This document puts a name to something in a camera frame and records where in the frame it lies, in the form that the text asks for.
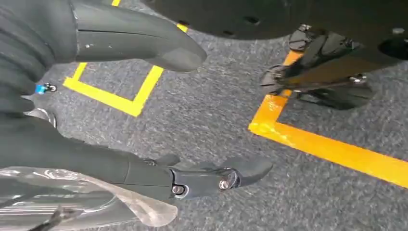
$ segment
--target metal bolt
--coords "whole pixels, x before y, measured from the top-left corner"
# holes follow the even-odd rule
[[[228,182],[227,180],[221,180],[219,182],[220,189],[229,189],[230,187],[231,187],[230,182]]]
[[[306,25],[306,24],[302,24],[302,25],[300,25],[300,27],[301,27],[303,30],[310,30],[310,29],[312,28],[312,26],[309,26],[309,25]]]
[[[274,78],[282,78],[282,72],[272,72]]]
[[[156,166],[156,163],[154,161],[148,161],[147,164],[150,166]]]
[[[184,187],[181,185],[174,185],[171,191],[176,195],[181,195],[184,193]]]
[[[393,28],[393,34],[395,34],[395,35],[400,35],[400,34],[402,34],[404,32],[405,32],[405,30],[403,28],[400,28],[400,27]]]
[[[352,81],[353,83],[362,83],[363,81],[362,81],[361,78],[359,78],[359,77],[350,77],[350,81]]]

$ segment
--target plastic wrap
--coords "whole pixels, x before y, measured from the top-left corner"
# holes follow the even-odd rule
[[[8,167],[0,169],[0,182],[0,231],[30,229],[58,206],[83,212],[53,230],[137,221],[160,227],[178,213],[173,205],[63,169]]]

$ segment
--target floor marking line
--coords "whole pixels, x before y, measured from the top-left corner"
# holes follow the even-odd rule
[[[137,116],[139,114],[137,110],[134,110],[132,101],[86,83],[76,81],[73,78],[66,78],[64,86],[132,116]]]
[[[75,79],[76,81],[79,81],[79,79],[82,76],[82,73],[84,73],[85,67],[87,67],[88,63],[79,63],[78,67],[76,68],[76,71],[74,75],[72,76],[72,79]]]
[[[184,33],[187,32],[187,27],[181,24],[177,24],[177,27],[182,30]],[[134,110],[142,111],[144,105],[146,104],[151,92],[153,91],[154,87],[156,86],[157,81],[159,81],[160,77],[163,74],[164,69],[158,66],[153,66],[148,73],[147,77],[145,78],[142,86],[139,89],[139,92],[135,96],[133,103],[134,103]]]
[[[291,51],[284,64],[288,65],[299,57]],[[286,102],[285,97],[267,95],[248,129],[302,152],[408,188],[407,161],[277,122]]]
[[[114,0],[114,1],[112,2],[112,5],[113,5],[113,6],[119,6],[120,1],[121,1],[121,0]]]

